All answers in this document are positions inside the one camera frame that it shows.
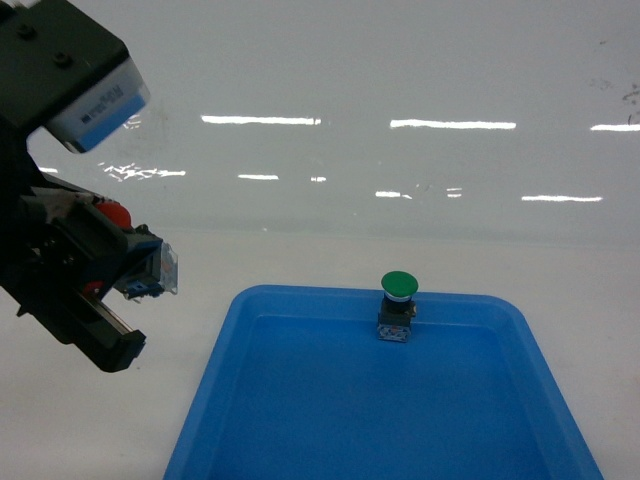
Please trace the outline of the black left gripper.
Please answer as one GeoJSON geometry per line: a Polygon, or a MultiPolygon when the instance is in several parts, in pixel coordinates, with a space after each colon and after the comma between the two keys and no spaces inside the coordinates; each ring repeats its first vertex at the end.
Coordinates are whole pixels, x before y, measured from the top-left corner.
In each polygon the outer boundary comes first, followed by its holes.
{"type": "Polygon", "coordinates": [[[100,370],[130,367],[146,337],[104,303],[128,253],[94,194],[40,172],[25,134],[1,126],[1,286],[100,370]]]}

